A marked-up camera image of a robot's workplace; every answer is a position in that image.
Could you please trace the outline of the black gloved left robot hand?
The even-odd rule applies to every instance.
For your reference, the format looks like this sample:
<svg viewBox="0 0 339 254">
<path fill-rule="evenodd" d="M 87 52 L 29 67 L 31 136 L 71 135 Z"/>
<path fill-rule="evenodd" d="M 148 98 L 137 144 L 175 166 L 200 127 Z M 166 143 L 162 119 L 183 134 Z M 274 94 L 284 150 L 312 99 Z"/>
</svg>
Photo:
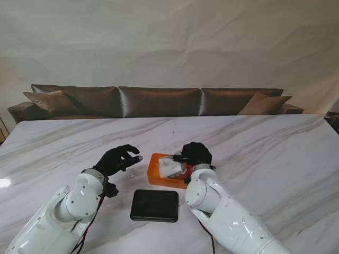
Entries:
<svg viewBox="0 0 339 254">
<path fill-rule="evenodd" d="M 126 171 L 127 168 L 141 162 L 143 157 L 140 151 L 130 145 L 125 144 L 107 151 L 93 169 L 109 177 L 119 171 Z"/>
</svg>

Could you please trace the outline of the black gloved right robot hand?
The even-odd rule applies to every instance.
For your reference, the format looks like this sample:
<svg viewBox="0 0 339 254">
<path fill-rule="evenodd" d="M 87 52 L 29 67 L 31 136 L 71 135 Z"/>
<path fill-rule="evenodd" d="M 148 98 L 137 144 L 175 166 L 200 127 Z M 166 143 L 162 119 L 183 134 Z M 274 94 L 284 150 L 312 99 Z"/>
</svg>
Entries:
<svg viewBox="0 0 339 254">
<path fill-rule="evenodd" d="M 199 142 L 191 142 L 185 144 L 180 155 L 173 155 L 173 160 L 176 162 L 195 166 L 199 164 L 211 164 L 212 154 Z"/>
</svg>

